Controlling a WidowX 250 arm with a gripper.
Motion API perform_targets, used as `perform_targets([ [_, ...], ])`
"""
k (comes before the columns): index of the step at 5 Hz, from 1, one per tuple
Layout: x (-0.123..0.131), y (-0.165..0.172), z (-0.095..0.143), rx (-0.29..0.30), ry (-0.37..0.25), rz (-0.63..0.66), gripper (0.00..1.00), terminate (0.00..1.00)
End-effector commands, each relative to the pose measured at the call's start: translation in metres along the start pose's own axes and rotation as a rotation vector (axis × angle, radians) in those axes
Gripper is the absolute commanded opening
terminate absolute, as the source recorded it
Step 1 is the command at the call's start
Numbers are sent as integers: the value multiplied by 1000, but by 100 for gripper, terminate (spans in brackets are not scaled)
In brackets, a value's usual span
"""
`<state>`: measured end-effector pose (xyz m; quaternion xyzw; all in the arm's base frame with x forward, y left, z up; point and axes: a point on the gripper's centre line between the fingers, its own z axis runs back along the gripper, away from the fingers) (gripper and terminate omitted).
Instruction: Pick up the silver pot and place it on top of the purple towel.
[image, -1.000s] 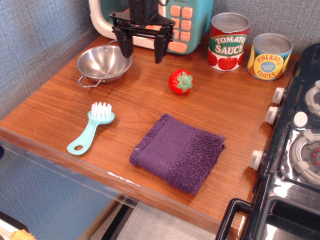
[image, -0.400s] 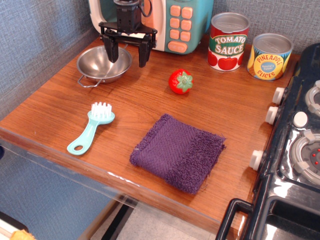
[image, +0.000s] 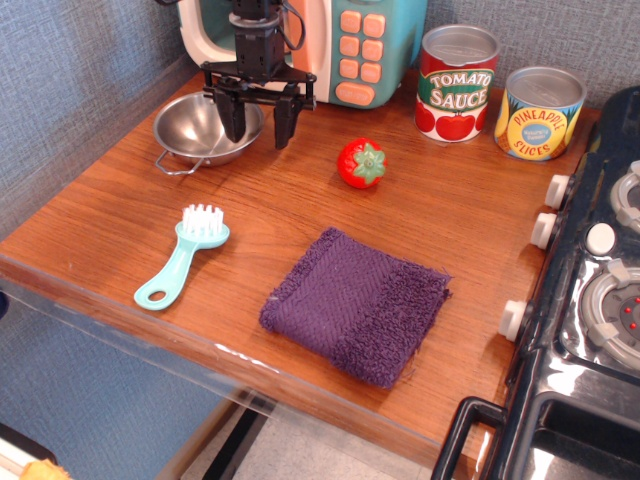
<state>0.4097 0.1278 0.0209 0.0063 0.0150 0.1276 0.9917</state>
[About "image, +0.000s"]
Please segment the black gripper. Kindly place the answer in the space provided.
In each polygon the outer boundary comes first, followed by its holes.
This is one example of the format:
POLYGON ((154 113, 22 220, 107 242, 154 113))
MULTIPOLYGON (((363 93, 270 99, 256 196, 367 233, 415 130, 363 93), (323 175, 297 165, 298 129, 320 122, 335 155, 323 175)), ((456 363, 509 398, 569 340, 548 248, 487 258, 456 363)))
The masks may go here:
POLYGON ((286 63, 286 37, 278 22, 240 22, 233 28, 236 59, 203 63, 204 91, 214 95, 225 134, 234 143, 246 132, 244 103, 275 105, 275 148, 282 150, 295 133, 299 111, 316 107, 316 76, 286 63))

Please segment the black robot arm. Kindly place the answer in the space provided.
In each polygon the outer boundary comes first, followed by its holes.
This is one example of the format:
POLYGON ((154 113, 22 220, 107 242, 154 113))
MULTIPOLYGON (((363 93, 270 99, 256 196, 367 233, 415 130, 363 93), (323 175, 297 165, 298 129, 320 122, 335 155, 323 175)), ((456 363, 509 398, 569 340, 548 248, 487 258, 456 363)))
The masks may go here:
POLYGON ((234 1, 229 22, 235 35, 236 59, 205 62, 204 96, 217 107, 229 140, 240 141, 246 132, 245 105, 274 108, 275 148, 288 146, 299 113, 316 106, 314 83, 317 77, 296 69, 285 61, 285 50, 299 50, 306 30, 297 44, 287 37, 284 13, 296 10, 286 1, 234 1))

